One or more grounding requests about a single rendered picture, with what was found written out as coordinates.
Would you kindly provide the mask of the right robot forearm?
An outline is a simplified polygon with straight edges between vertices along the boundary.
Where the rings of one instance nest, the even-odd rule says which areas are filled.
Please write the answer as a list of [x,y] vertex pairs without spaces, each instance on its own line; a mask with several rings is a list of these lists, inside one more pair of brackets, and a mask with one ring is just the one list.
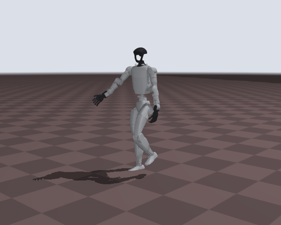
[[112,94],[112,93],[114,92],[114,90],[117,89],[117,88],[118,88],[118,86],[117,86],[117,84],[116,84],[115,81],[114,81],[113,84],[112,84],[112,86],[111,86],[109,89],[107,89],[107,92],[105,93],[105,96],[106,96],[106,97],[109,96],[109,95]]

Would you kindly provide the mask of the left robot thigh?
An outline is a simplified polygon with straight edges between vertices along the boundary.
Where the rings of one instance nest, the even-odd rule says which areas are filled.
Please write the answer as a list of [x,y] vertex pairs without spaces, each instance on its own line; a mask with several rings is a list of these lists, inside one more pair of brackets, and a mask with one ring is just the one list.
[[148,116],[151,115],[153,112],[154,112],[153,107],[150,104],[144,104],[141,107],[135,123],[134,135],[133,135],[134,141],[139,142],[138,136],[141,134],[148,120]]

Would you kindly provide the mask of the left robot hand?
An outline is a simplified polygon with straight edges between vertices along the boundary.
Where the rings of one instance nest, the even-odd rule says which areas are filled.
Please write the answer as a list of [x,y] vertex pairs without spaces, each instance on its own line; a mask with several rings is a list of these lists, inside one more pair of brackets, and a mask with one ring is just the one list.
[[153,123],[153,122],[156,122],[156,121],[157,121],[158,111],[159,111],[159,110],[157,110],[157,106],[156,106],[156,105],[154,106],[154,109],[153,109],[153,110],[154,110],[153,115],[152,115],[151,117],[149,117],[149,119],[152,118],[152,120],[149,121],[149,123]]

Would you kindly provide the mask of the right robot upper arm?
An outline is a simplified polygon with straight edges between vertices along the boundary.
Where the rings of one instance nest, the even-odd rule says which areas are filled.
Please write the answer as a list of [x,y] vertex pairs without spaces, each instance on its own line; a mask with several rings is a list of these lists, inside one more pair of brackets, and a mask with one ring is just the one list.
[[115,79],[117,85],[122,85],[123,82],[131,75],[132,66],[126,68],[125,72],[121,75],[120,78]]

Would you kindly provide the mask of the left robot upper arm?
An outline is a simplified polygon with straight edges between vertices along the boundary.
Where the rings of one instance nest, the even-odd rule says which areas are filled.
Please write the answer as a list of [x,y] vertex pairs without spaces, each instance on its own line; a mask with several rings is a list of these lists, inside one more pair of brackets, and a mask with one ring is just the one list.
[[157,76],[156,76],[157,70],[154,67],[147,67],[147,69],[148,69],[148,74],[150,74],[150,81],[151,81],[151,84],[152,84],[152,86],[149,87],[149,91],[151,93],[153,93],[153,90],[152,90],[153,86],[157,87]]

